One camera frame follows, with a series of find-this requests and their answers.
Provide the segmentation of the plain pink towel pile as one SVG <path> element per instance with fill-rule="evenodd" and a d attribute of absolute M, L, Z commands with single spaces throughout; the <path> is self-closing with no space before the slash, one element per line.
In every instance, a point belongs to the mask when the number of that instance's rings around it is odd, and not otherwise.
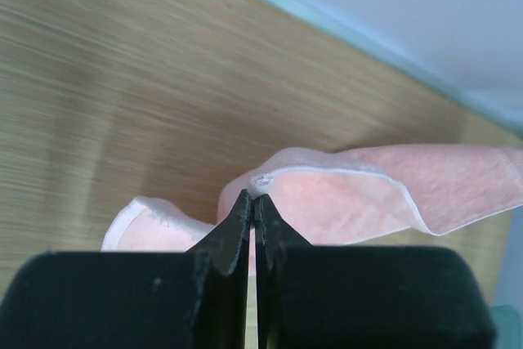
<path fill-rule="evenodd" d="M 270 196 L 313 244 L 356 244 L 410 228 L 442 236 L 521 206 L 522 153 L 481 145 L 386 145 L 333 154 L 287 148 L 221 191 L 218 221 L 242 191 Z"/>

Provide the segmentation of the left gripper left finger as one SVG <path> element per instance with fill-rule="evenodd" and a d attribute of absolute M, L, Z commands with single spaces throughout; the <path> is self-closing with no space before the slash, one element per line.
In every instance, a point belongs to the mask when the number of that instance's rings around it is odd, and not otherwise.
<path fill-rule="evenodd" d="M 4 348 L 241 348 L 252 200 L 184 253 L 42 253 L 1 304 Z"/>

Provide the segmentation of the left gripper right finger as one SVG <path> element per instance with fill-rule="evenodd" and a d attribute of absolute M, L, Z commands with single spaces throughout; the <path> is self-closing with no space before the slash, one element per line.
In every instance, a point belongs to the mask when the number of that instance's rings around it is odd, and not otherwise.
<path fill-rule="evenodd" d="M 319 246 L 254 204 L 261 348 L 491 348 L 496 328 L 453 250 Z"/>

